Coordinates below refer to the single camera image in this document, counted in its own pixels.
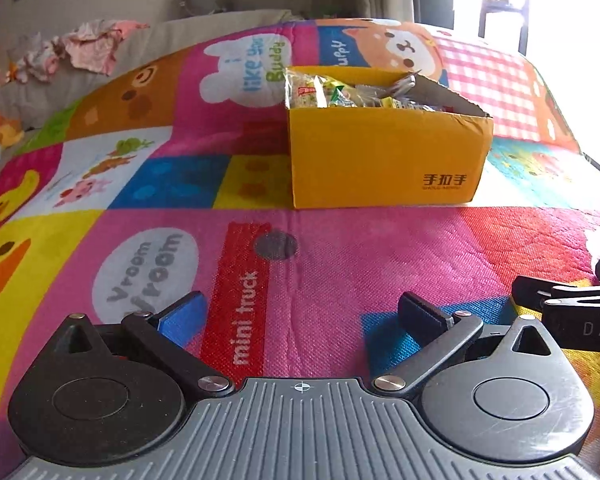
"colorful play mat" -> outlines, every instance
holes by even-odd
[[[473,202],[292,210],[292,64],[420,71],[478,103],[496,138]],[[519,54],[388,20],[197,44],[60,112],[0,173],[0,479],[23,460],[10,395],[69,313],[116,323],[200,290],[181,343],[234,380],[368,378],[418,349],[403,291],[507,323],[518,274],[595,283],[599,258],[600,174]],[[600,354],[568,357],[596,405],[581,457],[600,472]]]

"pink cloth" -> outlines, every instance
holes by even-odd
[[[134,30],[148,26],[132,21],[97,20],[83,23],[76,31],[63,36],[61,41],[73,66],[111,75],[120,42]]]

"round disc cover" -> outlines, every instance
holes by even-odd
[[[49,462],[96,466],[122,461],[164,439],[184,412],[179,386],[147,365],[72,359],[72,370],[25,377],[9,405],[27,452]]]

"box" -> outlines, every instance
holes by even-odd
[[[405,76],[375,68],[304,66],[347,84],[390,86]],[[410,96],[457,113],[394,108],[292,108],[296,208],[459,204],[480,182],[493,120],[479,106],[424,76]]]

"pink gingham pattern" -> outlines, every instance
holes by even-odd
[[[523,58],[479,44],[436,38],[449,88],[493,116],[493,134],[540,141]]]

